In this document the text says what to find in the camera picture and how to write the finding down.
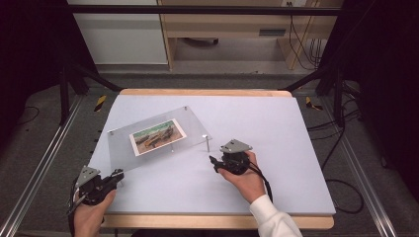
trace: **white tabletop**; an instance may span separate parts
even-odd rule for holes
[[[210,163],[209,155],[220,158],[219,147],[231,138],[253,146],[279,210],[335,213],[295,98],[119,95],[89,166],[103,177],[112,173],[107,131],[185,106],[212,136],[210,153],[202,143],[126,172],[109,213],[250,213],[238,190]]]

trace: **white shirt sleeve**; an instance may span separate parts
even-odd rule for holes
[[[285,212],[278,211],[267,195],[258,197],[250,204],[258,223],[261,237],[302,236],[293,219]]]

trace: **shirt cuff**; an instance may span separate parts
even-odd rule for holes
[[[250,212],[252,212],[256,222],[258,222],[258,225],[261,225],[275,215],[278,210],[269,197],[267,195],[263,195],[255,199],[250,204]]]

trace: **picture frame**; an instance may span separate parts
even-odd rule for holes
[[[186,137],[184,129],[173,118],[134,132],[129,135],[129,140],[135,156],[140,156]]]

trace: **person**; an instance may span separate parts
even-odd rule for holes
[[[256,155],[245,151],[250,162],[257,166]],[[224,169],[218,172],[233,184],[250,203],[250,212],[258,223],[258,232],[261,237],[269,236],[302,236],[293,219],[285,212],[278,211],[266,195],[262,178],[252,170],[237,176]],[[108,193],[106,198],[98,205],[88,206],[80,204],[75,210],[74,229],[76,237],[99,236],[99,230],[106,209],[112,203],[116,191]]]

